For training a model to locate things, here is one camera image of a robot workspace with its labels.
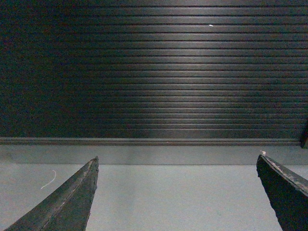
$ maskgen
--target white wire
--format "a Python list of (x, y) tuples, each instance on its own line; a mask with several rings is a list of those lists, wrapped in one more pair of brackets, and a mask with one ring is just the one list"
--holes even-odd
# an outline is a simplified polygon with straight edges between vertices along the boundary
[(53, 170), (53, 172), (54, 172), (54, 178), (52, 179), (52, 181), (50, 181), (48, 184), (46, 184), (46, 185), (44, 185), (43, 187), (41, 187), (41, 189), (43, 189), (43, 188), (46, 187), (47, 185), (50, 185), (50, 184), (54, 181), (54, 179), (56, 179), (57, 173), (56, 173), (55, 170)]

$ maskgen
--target small white speck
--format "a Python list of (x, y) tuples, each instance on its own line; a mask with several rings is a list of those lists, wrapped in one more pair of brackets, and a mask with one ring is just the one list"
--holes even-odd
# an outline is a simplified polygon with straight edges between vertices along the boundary
[(55, 170), (53, 170), (53, 172), (54, 172), (54, 178), (52, 179), (52, 181), (50, 181), (48, 184), (45, 184), (43, 187), (41, 187), (41, 189), (43, 189), (43, 188), (46, 187), (47, 185), (50, 185), (50, 183), (53, 182), (54, 179), (56, 179), (57, 173), (56, 173)]

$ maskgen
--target dark gray wall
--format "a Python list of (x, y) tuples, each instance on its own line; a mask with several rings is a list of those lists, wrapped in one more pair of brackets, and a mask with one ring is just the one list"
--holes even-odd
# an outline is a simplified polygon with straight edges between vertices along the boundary
[(299, 139), (305, 0), (2, 3), (2, 137)]

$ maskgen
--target gray floor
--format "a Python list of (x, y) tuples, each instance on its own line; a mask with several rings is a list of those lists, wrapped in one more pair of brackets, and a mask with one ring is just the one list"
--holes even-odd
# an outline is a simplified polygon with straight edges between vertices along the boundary
[[(82, 166), (16, 163), (11, 155), (3, 153), (0, 230), (31, 210)], [(288, 167), (308, 179), (308, 166)], [(53, 179), (53, 170), (55, 180), (41, 189)], [(149, 230), (281, 228), (255, 165), (100, 165), (87, 231)]]

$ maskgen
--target horizontal slat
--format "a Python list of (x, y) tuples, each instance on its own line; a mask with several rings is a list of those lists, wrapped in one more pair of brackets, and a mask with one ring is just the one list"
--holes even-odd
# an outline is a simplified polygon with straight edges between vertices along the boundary
[[(46, 63), (50, 57), (38, 57), (36, 64)], [(307, 57), (59, 57), (59, 64), (153, 64), (153, 63), (228, 63), (228, 64), (308, 64)]]
[(58, 33), (140, 33), (140, 32), (211, 32), (211, 33), (305, 33), (308, 25), (104, 25), (104, 26), (63, 26)]
[(46, 35), (36, 34), (31, 41), (70, 42), (70, 41), (155, 41), (155, 40), (202, 40), (202, 41), (307, 41), (307, 33), (297, 34), (228, 34), (228, 33), (125, 33), (125, 34), (65, 34), (48, 39)]
[[(25, 133), (20, 128), (16, 129), (14, 132), (11, 130), (7, 133), (8, 137), (25, 137)], [(32, 129), (27, 133), (27, 137), (74, 137), (74, 138), (136, 138), (136, 139), (170, 139), (170, 137), (176, 137), (177, 139), (212, 139), (216, 137), (217, 139), (255, 139), (256, 137), (262, 137), (262, 139), (289, 139), (292, 137), (296, 139), (298, 133), (295, 129), (84, 129), (76, 128), (76, 126), (71, 125), (66, 126), (65, 134), (56, 130), (50, 133), (48, 130), (38, 130)]]
[(219, 119), (263, 119), (263, 120), (268, 120), (268, 119), (299, 119), (301, 121), (306, 119), (306, 116), (304, 113), (296, 113), (293, 111), (292, 113), (287, 113), (287, 114), (281, 114), (281, 113), (241, 113), (241, 114), (233, 114), (233, 113), (109, 113), (109, 114), (87, 114), (87, 115), (82, 115), (82, 116), (75, 116), (70, 115), (69, 118), (66, 118), (66, 120), (70, 119), (76, 119), (80, 120), (82, 118), (88, 118), (88, 119), (93, 119), (93, 120), (105, 120), (105, 119), (145, 119), (148, 121), (151, 121), (151, 119), (212, 119), (212, 120), (219, 120)]
[(71, 8), (64, 15), (303, 15), (308, 7), (92, 7)]
[[(44, 64), (45, 68), (48, 68), (50, 64)], [(58, 69), (65, 69), (69, 71), (70, 69), (78, 69), (80, 71), (90, 71), (90, 70), (114, 70), (114, 71), (126, 71), (126, 70), (243, 70), (243, 71), (253, 71), (253, 70), (307, 70), (307, 64), (61, 64), (62, 66), (57, 67)]]
[[(27, 94), (24, 93), (24, 96), (31, 95), (35, 97), (35, 94)], [(201, 106), (209, 106), (213, 102), (216, 104), (219, 102), (221, 105), (228, 106), (234, 105), (234, 102), (241, 103), (275, 103), (272, 106), (275, 107), (305, 107), (308, 103), (308, 96), (125, 96), (116, 94), (115, 96), (112, 92), (107, 94), (106, 96), (99, 96), (99, 98), (94, 98), (92, 101), (88, 98), (88, 94), (81, 95), (78, 93), (78, 96), (74, 98), (70, 98), (69, 95), (67, 98), (61, 99), (61, 102), (65, 102), (68, 106), (73, 104), (74, 107), (81, 104), (85, 98), (87, 98), (87, 106), (100, 106), (104, 105), (109, 107), (119, 107), (119, 105), (125, 105), (125, 107), (134, 106), (136, 104), (143, 104), (145, 106), (159, 106), (159, 107), (201, 107)], [(19, 100), (19, 96), (11, 96), (11, 102), (16, 102)]]
[(80, 56), (308, 56), (307, 49), (96, 49), (60, 51), (70, 57)]
[(2, 145), (91, 145), (91, 146), (298, 146), (297, 139), (105, 139), (1, 137)]
[(66, 84), (150, 84), (150, 83), (190, 83), (190, 84), (306, 84), (308, 77), (105, 77), (105, 76), (68, 76), (62, 78)]
[[(157, 102), (152, 102), (152, 101), (145, 101), (145, 102), (134, 102), (133, 100), (130, 102), (123, 102), (121, 99), (118, 99), (117, 101), (111, 101), (109, 99), (108, 102), (90, 102), (87, 103), (87, 106), (89, 109), (95, 108), (95, 107), (100, 107), (100, 108), (155, 108), (155, 107), (164, 107), (164, 108), (303, 108), (307, 105), (308, 103), (308, 98), (304, 102), (300, 103), (288, 103), (288, 102), (273, 102), (271, 100), (268, 101), (263, 101), (263, 102), (258, 102), (256, 100), (248, 101), (243, 99), (242, 102), (233, 102), (233, 101), (228, 101), (222, 100), (222, 101), (206, 101), (206, 100), (201, 100), (201, 102), (191, 102), (191, 101), (184, 101), (185, 99), (182, 99), (178, 102), (175, 102), (174, 100), (171, 101), (166, 101), (163, 102), (163, 100), (159, 100)], [(82, 108), (84, 106), (84, 103), (79, 103), (79, 102), (74, 102), (72, 103), (75, 108)]]
[[(305, 24), (308, 16), (99, 16), (70, 14), (65, 20), (66, 24), (79, 25), (136, 25), (136, 24), (211, 24), (211, 25), (245, 25), (245, 24), (267, 24), (267, 25), (295, 25)], [(54, 16), (45, 19), (51, 22)]]
[[(47, 1), (49, 5), (57, 6), (57, 4), (53, 4), (54, 2), (51, 0)], [(143, 7), (143, 6), (305, 6), (305, 0), (267, 0), (264, 2), (263, 0), (224, 0), (224, 1), (212, 1), (212, 0), (194, 0), (194, 1), (178, 1), (178, 0), (166, 0), (166, 1), (152, 1), (152, 0), (92, 0), (91, 2), (85, 3), (75, 3), (74, 6), (85, 6), (85, 7), (94, 7), (94, 6), (104, 6), (104, 7)], [(64, 6), (70, 6), (71, 3), (64, 3)]]
[(275, 118), (275, 119), (260, 119), (260, 118), (249, 118), (249, 119), (219, 119), (219, 118), (105, 118), (103, 116), (95, 118), (96, 123), (100, 124), (301, 124), (302, 119), (286, 119), (286, 118)]
[(308, 84), (88, 84), (79, 90), (307, 90)]
[(300, 124), (81, 124), (84, 129), (299, 129)]
[(308, 41), (298, 42), (234, 42), (234, 41), (126, 41), (126, 42), (62, 42), (56, 43), (54, 49), (139, 49), (139, 48), (199, 48), (199, 49), (304, 49), (308, 48)]
[[(88, 108), (87, 110), (80, 109), (84, 115), (87, 114), (101, 114), (101, 113), (293, 113), (294, 108)], [(308, 113), (308, 108), (296, 108), (297, 113)]]
[(95, 77), (307, 77), (308, 71), (70, 71), (63, 76)]
[[(75, 108), (81, 109), (84, 107), (83, 104), (74, 103), (73, 104)], [(89, 107), (89, 111), (91, 111), (92, 108), (113, 108), (115, 110), (122, 109), (122, 108), (182, 108), (182, 109), (188, 109), (188, 108), (293, 108), (294, 110), (297, 110), (297, 108), (305, 107), (307, 105), (307, 101), (305, 103), (268, 103), (268, 102), (249, 102), (249, 103), (234, 103), (234, 102), (203, 102), (203, 103), (162, 103), (162, 102), (143, 102), (143, 103), (118, 103), (118, 102), (112, 102), (112, 103), (88, 103), (87, 107)]]
[[(71, 94), (64, 94), (65, 97), (69, 97)], [(307, 95), (306, 90), (124, 90), (124, 91), (89, 91), (77, 94), (77, 96), (86, 100), (90, 100), (94, 97), (100, 100), (100, 97), (105, 96), (294, 96), (304, 97)]]

